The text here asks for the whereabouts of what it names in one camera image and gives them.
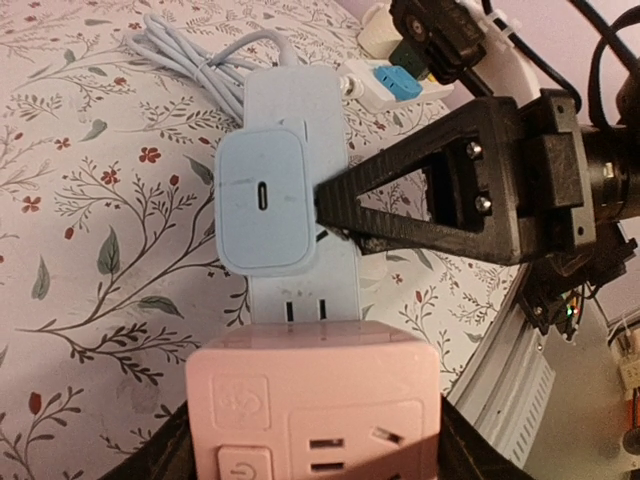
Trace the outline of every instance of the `red flower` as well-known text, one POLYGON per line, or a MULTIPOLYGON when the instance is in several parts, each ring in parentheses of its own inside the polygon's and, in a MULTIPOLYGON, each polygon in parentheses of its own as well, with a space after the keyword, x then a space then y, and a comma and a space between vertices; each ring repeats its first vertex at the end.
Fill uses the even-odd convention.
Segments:
POLYGON ((71 146, 71 143, 69 143, 69 137, 64 137, 62 140, 57 139, 55 142, 53 142, 55 145, 57 145, 57 149, 58 150, 62 150, 63 148, 69 148, 71 146))
POLYGON ((144 162, 156 163, 156 161, 162 156, 162 154, 158 151, 156 147, 151 147, 151 148, 142 147, 140 151, 142 152, 142 155, 138 157, 138 160, 140 160, 140 162, 142 163, 144 162))
POLYGON ((120 179, 117 177, 118 172, 116 172, 113 168, 111 169, 111 171, 104 171, 102 172, 102 178, 100 180, 102 180, 104 182, 105 185, 111 185, 111 184, 116 184, 120 181, 120 179))
POLYGON ((36 392, 31 392, 29 396, 29 411, 34 415, 40 413, 42 408, 42 395, 36 392))
POLYGON ((31 200, 31 197, 27 196, 24 197, 22 201, 26 204, 24 207, 22 207, 22 213, 37 212, 38 210, 40 210, 40 207, 38 206, 42 201, 40 197, 36 197, 31 200))

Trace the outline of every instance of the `floral pattern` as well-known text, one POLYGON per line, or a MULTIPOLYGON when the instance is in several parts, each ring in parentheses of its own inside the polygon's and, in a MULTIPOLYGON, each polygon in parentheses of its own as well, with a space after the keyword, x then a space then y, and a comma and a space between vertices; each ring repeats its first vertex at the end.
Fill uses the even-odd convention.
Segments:
MULTIPOLYGON (((0 0, 0 480, 100 477, 184 401, 189 354, 250 319, 213 223, 213 155, 237 126, 126 48, 151 10, 211 51, 274 28, 306 64, 361 55, 332 0, 0 0)), ((266 41, 240 55, 277 61, 266 41)), ((350 164, 445 113, 347 104, 350 164)), ((428 219, 425 188, 411 175, 362 201, 428 219)), ((360 271, 364 317, 434 345, 444 391, 515 275, 424 250, 360 271)))

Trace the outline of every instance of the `pink power strip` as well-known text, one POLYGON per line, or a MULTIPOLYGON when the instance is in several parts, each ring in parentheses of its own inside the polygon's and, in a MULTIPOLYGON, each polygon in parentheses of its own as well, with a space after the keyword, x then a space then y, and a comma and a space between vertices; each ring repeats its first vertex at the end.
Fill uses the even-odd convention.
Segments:
POLYGON ((373 321, 248 325, 187 363, 199 480, 429 480, 437 352, 373 321))

